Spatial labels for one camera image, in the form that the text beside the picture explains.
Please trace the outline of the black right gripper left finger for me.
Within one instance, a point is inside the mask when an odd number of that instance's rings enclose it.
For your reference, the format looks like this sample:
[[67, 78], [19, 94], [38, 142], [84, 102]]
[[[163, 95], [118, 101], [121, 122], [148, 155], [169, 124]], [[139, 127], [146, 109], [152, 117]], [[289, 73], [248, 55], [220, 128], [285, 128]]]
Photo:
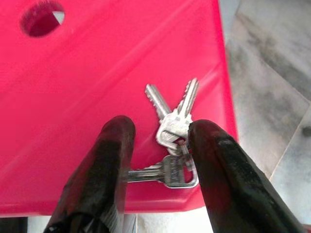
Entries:
[[135, 126], [126, 116], [105, 123], [95, 144], [70, 176], [46, 233], [132, 233], [125, 194]]

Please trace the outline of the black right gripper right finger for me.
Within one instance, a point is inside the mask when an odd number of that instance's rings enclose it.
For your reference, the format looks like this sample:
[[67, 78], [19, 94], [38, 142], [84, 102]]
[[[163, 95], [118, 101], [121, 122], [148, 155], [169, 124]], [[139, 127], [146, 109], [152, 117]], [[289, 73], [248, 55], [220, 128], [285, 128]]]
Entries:
[[265, 174], [209, 120], [189, 126], [189, 144], [211, 226], [216, 233], [303, 233]]

